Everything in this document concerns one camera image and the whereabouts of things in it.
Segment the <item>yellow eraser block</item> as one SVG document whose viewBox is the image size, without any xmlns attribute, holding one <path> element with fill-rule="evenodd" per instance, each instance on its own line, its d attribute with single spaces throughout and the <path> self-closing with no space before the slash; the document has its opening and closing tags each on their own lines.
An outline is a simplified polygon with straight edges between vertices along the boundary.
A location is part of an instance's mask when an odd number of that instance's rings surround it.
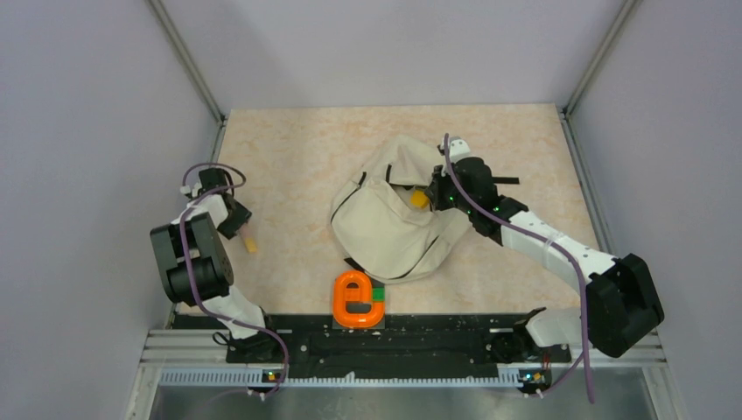
<svg viewBox="0 0 742 420">
<path fill-rule="evenodd" d="M 420 209 L 425 209 L 430 205 L 430 199 L 421 190 L 415 190 L 409 201 L 412 206 Z"/>
</svg>

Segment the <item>cream canvas student bag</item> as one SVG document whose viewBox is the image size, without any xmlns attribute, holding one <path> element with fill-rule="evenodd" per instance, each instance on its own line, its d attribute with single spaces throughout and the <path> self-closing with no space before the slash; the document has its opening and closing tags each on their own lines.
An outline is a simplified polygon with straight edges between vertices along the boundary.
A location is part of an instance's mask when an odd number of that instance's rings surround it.
<svg viewBox="0 0 742 420">
<path fill-rule="evenodd" d="M 480 213 L 431 209 L 436 165 L 445 165 L 438 146 L 397 136 L 341 187 L 332 199 L 330 227 L 349 265 L 385 284 L 416 280 L 437 270 L 467 231 L 498 229 Z M 430 199 L 427 208 L 410 204 L 415 190 Z"/>
</svg>

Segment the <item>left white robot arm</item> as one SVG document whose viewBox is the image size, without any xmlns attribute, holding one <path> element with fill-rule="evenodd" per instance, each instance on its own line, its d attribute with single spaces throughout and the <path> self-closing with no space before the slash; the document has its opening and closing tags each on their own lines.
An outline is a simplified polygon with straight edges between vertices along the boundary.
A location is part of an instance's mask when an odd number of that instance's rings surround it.
<svg viewBox="0 0 742 420">
<path fill-rule="evenodd" d="M 180 192 L 185 209 L 150 231 L 150 243 L 165 295 L 174 304 L 197 307 L 229 331 L 227 346 L 247 347 L 271 361 L 280 338 L 268 330 L 264 310 L 234 286 L 235 273 L 222 244 L 243 237 L 252 213 L 235 197 L 246 176 L 226 164 L 196 164 L 186 170 Z"/>
</svg>

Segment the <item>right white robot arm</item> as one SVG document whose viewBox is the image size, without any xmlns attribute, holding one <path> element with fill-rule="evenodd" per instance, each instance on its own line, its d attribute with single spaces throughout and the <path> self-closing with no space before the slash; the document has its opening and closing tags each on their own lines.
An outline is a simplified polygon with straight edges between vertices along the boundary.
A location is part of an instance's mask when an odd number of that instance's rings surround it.
<svg viewBox="0 0 742 420">
<path fill-rule="evenodd" d="M 576 307 L 536 308 L 515 323 L 513 348 L 525 361 L 570 343 L 619 358 L 664 321 L 642 258 L 610 255 L 556 230 L 520 201 L 499 194 L 481 158 L 435 165 L 425 194 L 434 210 L 459 210 L 479 235 L 539 262 L 579 294 Z"/>
</svg>

